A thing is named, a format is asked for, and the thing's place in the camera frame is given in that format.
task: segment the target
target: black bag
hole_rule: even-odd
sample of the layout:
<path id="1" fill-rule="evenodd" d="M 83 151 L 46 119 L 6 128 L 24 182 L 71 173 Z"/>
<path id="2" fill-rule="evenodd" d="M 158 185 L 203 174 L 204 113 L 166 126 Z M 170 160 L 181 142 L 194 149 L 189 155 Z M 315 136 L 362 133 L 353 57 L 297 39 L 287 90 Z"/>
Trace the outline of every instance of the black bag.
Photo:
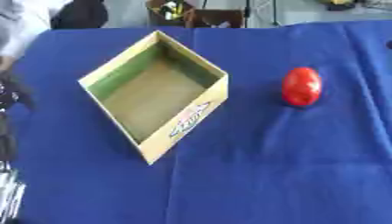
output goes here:
<path id="1" fill-rule="evenodd" d="M 73 0 L 51 21 L 53 29 L 100 28 L 108 21 L 103 0 Z"/>

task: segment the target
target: metallic object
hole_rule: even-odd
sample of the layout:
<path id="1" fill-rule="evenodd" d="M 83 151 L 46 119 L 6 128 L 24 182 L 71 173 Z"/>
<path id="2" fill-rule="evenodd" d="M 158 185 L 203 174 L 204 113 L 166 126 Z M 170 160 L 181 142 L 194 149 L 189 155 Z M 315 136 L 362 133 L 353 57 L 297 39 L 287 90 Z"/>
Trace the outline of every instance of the metallic object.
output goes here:
<path id="1" fill-rule="evenodd" d="M 18 171 L 10 166 L 17 146 L 5 113 L 18 102 L 33 109 L 29 92 L 11 73 L 0 73 L 0 224 L 10 223 L 18 217 L 26 188 L 26 184 L 18 180 Z"/>

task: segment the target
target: floor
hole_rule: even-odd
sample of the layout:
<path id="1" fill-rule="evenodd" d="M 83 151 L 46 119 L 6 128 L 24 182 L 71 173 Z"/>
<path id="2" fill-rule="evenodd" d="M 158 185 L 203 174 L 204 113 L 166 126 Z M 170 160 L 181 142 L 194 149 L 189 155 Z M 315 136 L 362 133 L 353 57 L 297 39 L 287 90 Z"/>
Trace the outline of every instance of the floor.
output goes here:
<path id="1" fill-rule="evenodd" d="M 252 17 L 249 27 L 271 27 L 271 0 L 251 0 Z M 277 18 L 282 25 L 307 23 L 314 21 L 347 21 L 364 19 L 391 19 L 392 11 L 357 7 L 354 10 L 326 11 L 320 0 L 277 0 Z M 187 0 L 196 7 L 201 7 L 203 0 Z M 208 0 L 208 9 L 243 9 L 246 0 Z M 148 25 L 145 0 L 105 0 L 109 10 L 106 27 L 138 27 Z"/>

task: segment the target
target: table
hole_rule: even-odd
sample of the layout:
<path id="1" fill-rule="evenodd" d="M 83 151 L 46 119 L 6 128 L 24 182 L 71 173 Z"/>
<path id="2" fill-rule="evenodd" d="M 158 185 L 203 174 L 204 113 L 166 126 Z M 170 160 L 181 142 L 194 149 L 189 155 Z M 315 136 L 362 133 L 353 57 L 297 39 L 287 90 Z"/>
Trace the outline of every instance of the table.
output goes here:
<path id="1" fill-rule="evenodd" d="M 76 82 L 152 28 L 49 31 L 16 65 L 37 110 L 10 113 L 24 223 L 389 224 L 392 21 L 163 28 L 230 74 L 229 99 L 153 166 Z M 314 67 L 320 100 L 281 79 Z"/>

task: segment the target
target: cardboard box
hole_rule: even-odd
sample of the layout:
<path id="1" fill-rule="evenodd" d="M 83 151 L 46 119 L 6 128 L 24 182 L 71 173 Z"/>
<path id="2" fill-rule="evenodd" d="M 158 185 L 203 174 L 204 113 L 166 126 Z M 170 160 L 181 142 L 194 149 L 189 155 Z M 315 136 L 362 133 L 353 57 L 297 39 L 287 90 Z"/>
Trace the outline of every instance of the cardboard box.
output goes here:
<path id="1" fill-rule="evenodd" d="M 79 83 L 150 165 L 228 97 L 226 72 L 161 31 Z"/>

